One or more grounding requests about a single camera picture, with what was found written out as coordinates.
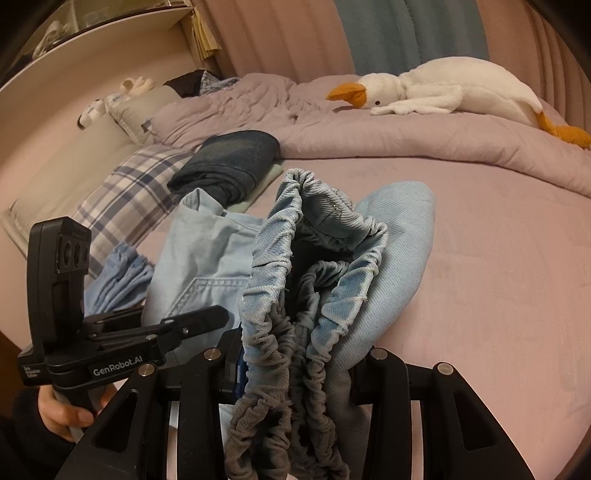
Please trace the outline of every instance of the shelf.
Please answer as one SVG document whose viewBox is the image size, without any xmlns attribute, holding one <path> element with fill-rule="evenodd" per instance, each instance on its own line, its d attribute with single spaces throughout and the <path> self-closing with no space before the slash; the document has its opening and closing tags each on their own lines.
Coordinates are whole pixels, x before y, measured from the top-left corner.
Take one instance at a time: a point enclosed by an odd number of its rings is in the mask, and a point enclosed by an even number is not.
<svg viewBox="0 0 591 480">
<path fill-rule="evenodd" d="M 167 30 L 192 11 L 174 7 L 143 12 L 91 28 L 33 60 L 0 88 L 0 118 L 26 99 L 30 92 L 43 88 L 49 78 L 77 61 L 98 51 L 150 31 Z"/>
</svg>

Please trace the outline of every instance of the metal screw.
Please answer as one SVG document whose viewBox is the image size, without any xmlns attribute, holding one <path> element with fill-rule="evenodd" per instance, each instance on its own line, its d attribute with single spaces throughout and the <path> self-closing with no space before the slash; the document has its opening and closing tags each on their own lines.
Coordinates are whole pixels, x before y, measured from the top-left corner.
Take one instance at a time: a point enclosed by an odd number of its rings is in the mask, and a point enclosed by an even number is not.
<svg viewBox="0 0 591 480">
<path fill-rule="evenodd" d="M 437 366 L 439 373 L 443 375 L 451 375 L 453 373 L 453 367 L 450 364 L 442 363 Z"/>
<path fill-rule="evenodd" d="M 138 373 L 142 377 L 147 377 L 149 375 L 152 375 L 154 373 L 154 370 L 156 370 L 156 369 L 154 368 L 154 366 L 152 364 L 143 364 L 138 368 Z"/>
<path fill-rule="evenodd" d="M 222 356 L 222 351 L 218 348 L 209 348 L 203 352 L 203 356 L 209 361 L 217 360 Z"/>
<path fill-rule="evenodd" d="M 376 360 L 386 360 L 388 357 L 388 351 L 383 348 L 374 348 L 371 350 L 371 356 Z"/>
</svg>

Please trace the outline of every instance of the glass shelf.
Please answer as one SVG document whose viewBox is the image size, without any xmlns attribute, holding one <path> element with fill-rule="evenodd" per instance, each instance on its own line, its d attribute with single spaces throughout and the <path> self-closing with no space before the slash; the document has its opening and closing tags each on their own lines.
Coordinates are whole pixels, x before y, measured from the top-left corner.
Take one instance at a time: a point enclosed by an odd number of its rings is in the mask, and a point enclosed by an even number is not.
<svg viewBox="0 0 591 480">
<path fill-rule="evenodd" d="M 153 10 L 190 6 L 190 0 L 66 0 L 25 43 L 4 82 L 51 49 L 92 28 Z"/>
</svg>

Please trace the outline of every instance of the light blue jeans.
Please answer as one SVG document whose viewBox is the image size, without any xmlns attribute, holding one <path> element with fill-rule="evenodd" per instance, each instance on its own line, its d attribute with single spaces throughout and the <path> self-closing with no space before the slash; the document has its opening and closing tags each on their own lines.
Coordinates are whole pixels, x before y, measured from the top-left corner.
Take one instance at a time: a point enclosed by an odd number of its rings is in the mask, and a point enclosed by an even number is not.
<svg viewBox="0 0 591 480">
<path fill-rule="evenodd" d="M 251 274 L 252 249 L 263 219 L 230 213 L 197 189 L 181 200 L 148 289 L 143 325 L 221 305 L 230 313 L 226 329 L 240 325 L 238 301 Z M 223 329 L 183 341 L 172 365 L 216 346 Z"/>
</svg>

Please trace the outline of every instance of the human hand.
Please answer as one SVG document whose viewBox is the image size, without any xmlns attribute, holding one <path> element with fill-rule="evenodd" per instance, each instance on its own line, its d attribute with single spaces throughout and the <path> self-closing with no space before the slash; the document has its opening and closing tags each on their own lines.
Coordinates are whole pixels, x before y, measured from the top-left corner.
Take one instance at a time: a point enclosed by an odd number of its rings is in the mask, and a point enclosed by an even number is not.
<svg viewBox="0 0 591 480">
<path fill-rule="evenodd" d="M 97 414 L 106 407 L 116 392 L 117 389 L 112 384 L 105 388 L 105 391 L 100 397 L 101 408 Z M 39 415 L 41 416 L 43 425 L 45 425 L 47 430 L 66 439 L 68 442 L 74 441 L 70 433 L 70 427 L 89 427 L 95 420 L 95 416 L 88 410 L 62 403 L 56 399 L 51 385 L 43 385 L 39 388 L 37 407 L 39 408 Z"/>
</svg>

